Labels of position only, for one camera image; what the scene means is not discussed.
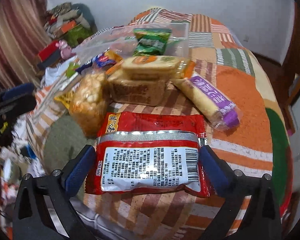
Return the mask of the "pile of clothes and boxes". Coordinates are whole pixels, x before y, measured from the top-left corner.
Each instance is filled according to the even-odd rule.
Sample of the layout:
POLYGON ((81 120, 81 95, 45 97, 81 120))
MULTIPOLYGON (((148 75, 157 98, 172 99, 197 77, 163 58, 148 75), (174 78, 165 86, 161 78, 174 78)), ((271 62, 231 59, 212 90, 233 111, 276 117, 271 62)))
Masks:
POLYGON ((48 10, 44 29, 53 40, 65 40, 72 48, 97 32, 89 7, 83 3, 71 2, 48 10))

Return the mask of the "pink plush toy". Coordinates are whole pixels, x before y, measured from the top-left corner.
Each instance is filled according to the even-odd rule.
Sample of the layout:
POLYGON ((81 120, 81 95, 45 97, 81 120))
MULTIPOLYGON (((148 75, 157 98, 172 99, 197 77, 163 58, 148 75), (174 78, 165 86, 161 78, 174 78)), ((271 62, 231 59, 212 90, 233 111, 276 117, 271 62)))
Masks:
POLYGON ((75 56, 75 53, 72 52, 72 48, 68 45, 66 40, 59 40, 56 43, 56 47, 60 50, 60 55, 63 60, 68 60, 75 56))

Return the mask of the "red snack packet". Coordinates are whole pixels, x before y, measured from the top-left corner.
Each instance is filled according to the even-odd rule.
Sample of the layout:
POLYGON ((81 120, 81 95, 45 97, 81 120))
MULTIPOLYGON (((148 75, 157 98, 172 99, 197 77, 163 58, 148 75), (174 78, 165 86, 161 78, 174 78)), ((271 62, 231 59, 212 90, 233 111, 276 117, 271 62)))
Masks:
POLYGON ((207 198, 199 149, 205 143, 202 115, 107 113, 97 133, 96 161, 85 191, 153 194, 185 191, 207 198))

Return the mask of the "clear plastic storage box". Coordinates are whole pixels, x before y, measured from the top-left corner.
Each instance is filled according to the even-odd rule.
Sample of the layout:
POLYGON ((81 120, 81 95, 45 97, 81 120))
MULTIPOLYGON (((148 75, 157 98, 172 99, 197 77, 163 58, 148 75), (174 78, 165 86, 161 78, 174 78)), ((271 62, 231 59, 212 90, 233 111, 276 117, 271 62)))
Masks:
POLYGON ((181 23, 149 23, 128 25, 125 27, 107 29, 86 38, 72 51, 82 63, 89 61, 96 55, 113 50, 121 57, 130 57, 138 44, 134 35, 135 28, 165 28, 171 29, 165 55, 188 57, 189 56, 189 26, 187 22, 181 23))

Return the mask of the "orange label cracker pack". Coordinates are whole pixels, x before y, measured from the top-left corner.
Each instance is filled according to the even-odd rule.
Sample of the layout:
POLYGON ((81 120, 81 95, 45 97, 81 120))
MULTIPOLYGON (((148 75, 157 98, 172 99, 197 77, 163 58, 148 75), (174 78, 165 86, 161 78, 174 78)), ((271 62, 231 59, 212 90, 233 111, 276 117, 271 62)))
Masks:
POLYGON ((177 56, 134 56, 122 60, 120 69, 132 80, 169 80, 191 77, 192 60, 177 56))

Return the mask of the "striped curtain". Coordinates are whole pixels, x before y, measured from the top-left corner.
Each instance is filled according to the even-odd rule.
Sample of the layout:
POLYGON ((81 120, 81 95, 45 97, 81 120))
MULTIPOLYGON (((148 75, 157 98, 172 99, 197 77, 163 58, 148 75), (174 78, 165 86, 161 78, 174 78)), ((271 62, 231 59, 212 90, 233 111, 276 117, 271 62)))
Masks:
POLYGON ((37 54, 51 42, 44 30, 47 0, 0 0, 0 85, 39 87, 37 54))

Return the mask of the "green snack packet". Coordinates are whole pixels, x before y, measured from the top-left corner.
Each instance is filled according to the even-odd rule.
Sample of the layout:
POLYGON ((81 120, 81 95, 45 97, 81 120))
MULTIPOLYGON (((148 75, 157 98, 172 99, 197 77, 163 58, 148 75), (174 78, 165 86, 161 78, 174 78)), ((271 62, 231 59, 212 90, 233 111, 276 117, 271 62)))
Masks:
POLYGON ((163 55, 172 29, 168 28, 135 28, 133 33, 138 44, 133 56, 163 55))

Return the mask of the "clear popcorn snack bag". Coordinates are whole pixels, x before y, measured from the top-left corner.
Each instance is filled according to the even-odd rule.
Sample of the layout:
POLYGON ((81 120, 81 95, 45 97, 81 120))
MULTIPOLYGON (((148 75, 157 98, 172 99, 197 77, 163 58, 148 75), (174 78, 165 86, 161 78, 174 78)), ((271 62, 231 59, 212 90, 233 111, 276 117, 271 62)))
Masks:
POLYGON ((110 103, 110 91, 104 72, 87 74, 81 80, 70 102, 69 114, 87 138, 100 129, 110 103))

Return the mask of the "blue white snack packet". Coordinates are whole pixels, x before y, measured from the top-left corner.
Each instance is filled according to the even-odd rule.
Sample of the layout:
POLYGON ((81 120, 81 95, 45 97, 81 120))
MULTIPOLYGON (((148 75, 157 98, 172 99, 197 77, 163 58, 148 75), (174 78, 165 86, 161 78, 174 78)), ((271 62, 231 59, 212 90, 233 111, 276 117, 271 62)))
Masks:
POLYGON ((123 58, 115 53, 113 50, 108 49, 92 59, 88 60, 80 67, 76 68, 75 71, 81 74, 85 69, 88 69, 95 64, 97 68, 105 68, 106 66, 114 66, 115 64, 119 63, 123 58))

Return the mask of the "brown print biscuit pack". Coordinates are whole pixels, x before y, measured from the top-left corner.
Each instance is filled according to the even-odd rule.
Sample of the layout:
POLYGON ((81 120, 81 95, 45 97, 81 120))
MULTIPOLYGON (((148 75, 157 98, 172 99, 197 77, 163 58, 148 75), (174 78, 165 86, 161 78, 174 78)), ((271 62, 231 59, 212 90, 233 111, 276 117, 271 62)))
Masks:
POLYGON ((163 99, 166 81, 132 80, 122 70, 108 76, 111 97, 118 103, 157 106, 163 99))

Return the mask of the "patchwork striped bed blanket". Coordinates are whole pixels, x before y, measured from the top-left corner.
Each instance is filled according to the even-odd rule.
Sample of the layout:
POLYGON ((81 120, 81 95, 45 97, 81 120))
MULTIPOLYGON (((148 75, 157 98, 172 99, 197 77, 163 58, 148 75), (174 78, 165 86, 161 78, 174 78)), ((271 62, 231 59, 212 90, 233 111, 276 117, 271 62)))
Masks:
MULTIPOLYGON (((119 120, 132 117, 133 126, 139 118, 156 121, 160 129, 184 128, 206 131, 213 150, 232 168, 248 176, 265 173, 273 176, 281 205, 289 198, 289 144, 281 111, 265 72, 248 50, 234 41, 229 29, 204 15, 179 14, 154 8, 140 14, 130 26, 103 29, 80 46, 84 55, 98 49, 117 49, 132 40, 139 23, 188 23, 191 56, 195 73, 224 90, 243 112, 239 127, 231 135, 214 131, 204 121, 194 104, 174 85, 169 84, 161 103, 156 106, 112 103, 110 116, 103 129, 113 131, 119 120)), ((81 194, 80 211, 96 213, 106 229, 132 233, 141 239, 196 239, 212 221, 221 207, 208 184, 200 196, 180 190, 132 196, 94 193, 93 174, 89 174, 87 192, 81 194)))

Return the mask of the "yellow fries snack packet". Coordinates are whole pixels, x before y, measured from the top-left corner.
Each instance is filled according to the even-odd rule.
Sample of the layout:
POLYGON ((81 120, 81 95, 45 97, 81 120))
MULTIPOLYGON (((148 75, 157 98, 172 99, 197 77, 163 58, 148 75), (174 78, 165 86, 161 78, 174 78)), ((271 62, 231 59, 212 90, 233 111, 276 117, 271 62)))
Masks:
POLYGON ((70 90, 64 94, 55 96, 54 100, 60 102, 66 109, 69 109, 73 96, 74 91, 70 90))

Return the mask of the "purple cake roll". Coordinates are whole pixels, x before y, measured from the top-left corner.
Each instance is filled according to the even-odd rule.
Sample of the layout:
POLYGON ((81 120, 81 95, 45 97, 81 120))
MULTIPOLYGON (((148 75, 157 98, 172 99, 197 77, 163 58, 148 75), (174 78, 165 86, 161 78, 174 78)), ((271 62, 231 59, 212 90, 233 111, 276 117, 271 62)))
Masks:
POLYGON ((240 116, 236 104, 209 81, 194 73, 191 77, 171 80, 195 107, 219 130, 235 128, 240 116))

